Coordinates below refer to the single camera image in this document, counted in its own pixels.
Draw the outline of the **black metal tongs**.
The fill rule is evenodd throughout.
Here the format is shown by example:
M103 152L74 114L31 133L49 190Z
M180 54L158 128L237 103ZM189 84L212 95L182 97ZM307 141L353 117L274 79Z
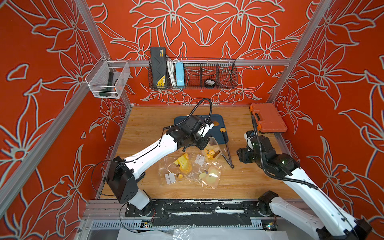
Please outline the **black metal tongs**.
M230 153L230 149L229 149L229 145L228 145L228 136L226 134L227 130L225 128L220 128L220 132L222 133L222 136L223 136L223 139L224 139L224 142L225 142L225 145L226 145L226 151L227 151L227 156L224 156L225 160L227 161L227 163L230 165L231 169L234 169L235 166L233 164L233 161L232 161L232 158L231 158L231 153Z

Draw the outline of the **dark blue tray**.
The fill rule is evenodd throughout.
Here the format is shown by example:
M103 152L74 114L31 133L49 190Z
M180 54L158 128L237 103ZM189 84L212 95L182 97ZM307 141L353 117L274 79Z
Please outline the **dark blue tray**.
M207 133L207 136L215 138L219 145L225 145L228 143L229 138L227 132L221 132L221 128L226 129L223 117L218 114L212 114L210 119L212 122L217 122L219 125L214 125L214 127Z

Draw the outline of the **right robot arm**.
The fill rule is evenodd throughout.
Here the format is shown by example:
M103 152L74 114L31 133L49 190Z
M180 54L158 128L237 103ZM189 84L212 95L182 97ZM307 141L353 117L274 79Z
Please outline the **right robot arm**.
M247 146L237 150L240 161L256 163L266 176L284 182L313 211L310 215L267 191L258 198L258 213L263 217L280 216L315 240L365 240L373 230L371 225L339 207L290 155L277 154L270 140L259 135L255 116L251 118L253 130L245 133Z

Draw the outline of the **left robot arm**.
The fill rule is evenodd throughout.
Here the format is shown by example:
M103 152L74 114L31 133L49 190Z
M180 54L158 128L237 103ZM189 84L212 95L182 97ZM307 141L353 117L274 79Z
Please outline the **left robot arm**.
M197 147L203 150L209 143L207 133L214 127L212 111L212 101L203 98L186 119L164 127L164 135L152 145L125 159L115 157L111 160L106 182L119 203L132 205L142 215L148 215L153 209L153 201L139 189L138 181L149 167L179 149L185 151Z

